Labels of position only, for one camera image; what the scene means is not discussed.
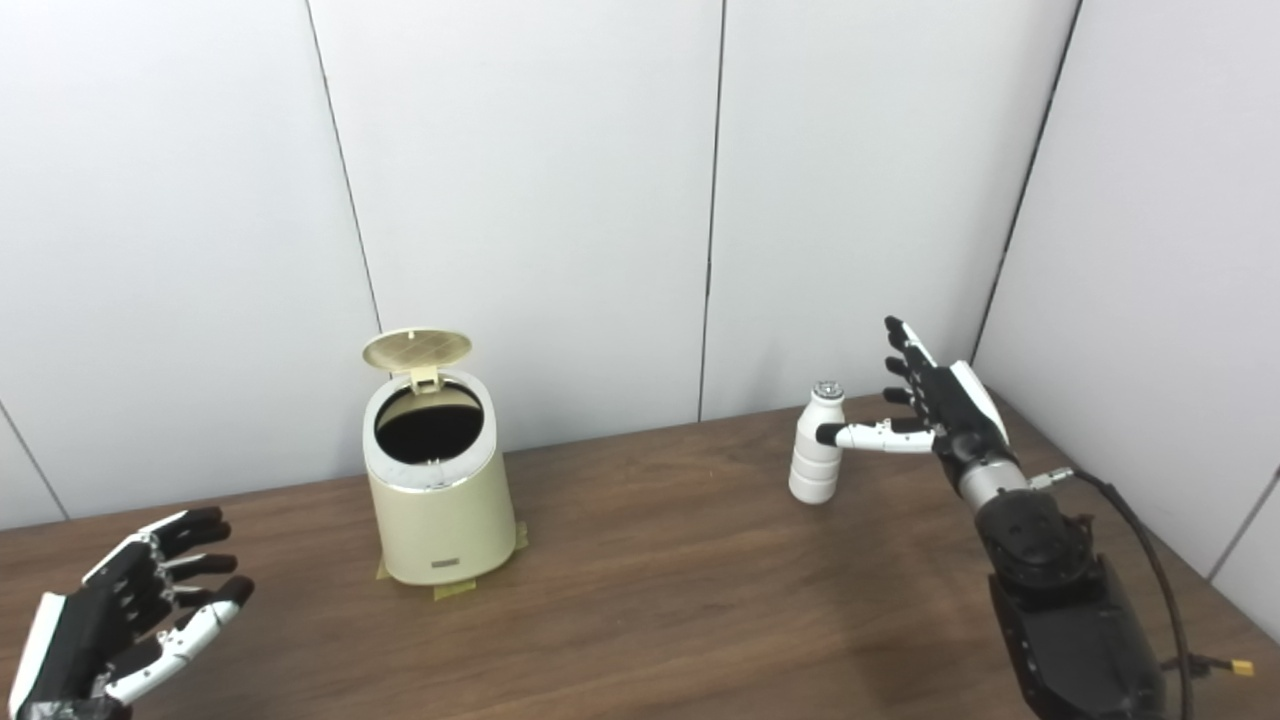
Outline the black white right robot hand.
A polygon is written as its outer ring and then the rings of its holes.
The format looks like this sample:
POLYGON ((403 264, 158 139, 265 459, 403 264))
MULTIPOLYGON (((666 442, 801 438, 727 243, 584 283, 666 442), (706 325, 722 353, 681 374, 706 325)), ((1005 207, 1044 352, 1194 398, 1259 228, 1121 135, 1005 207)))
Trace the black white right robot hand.
POLYGON ((979 465, 1015 462, 1000 411, 972 366, 965 361, 936 363, 915 331, 897 316, 887 316, 884 328, 895 350, 884 365, 905 386, 888 387, 882 396, 909 406, 914 415, 876 423, 820 423, 813 430, 814 441, 831 448, 932 454, 954 484, 979 465))

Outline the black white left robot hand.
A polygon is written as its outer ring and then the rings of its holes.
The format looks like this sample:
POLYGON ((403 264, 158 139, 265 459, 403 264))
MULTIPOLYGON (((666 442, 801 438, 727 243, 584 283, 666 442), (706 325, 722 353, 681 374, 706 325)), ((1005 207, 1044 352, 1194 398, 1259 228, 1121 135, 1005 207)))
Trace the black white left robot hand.
POLYGON ((69 594, 41 596, 8 701, 12 719, 129 719, 134 703, 189 666, 253 594, 227 553, 218 506, 128 534, 69 594))

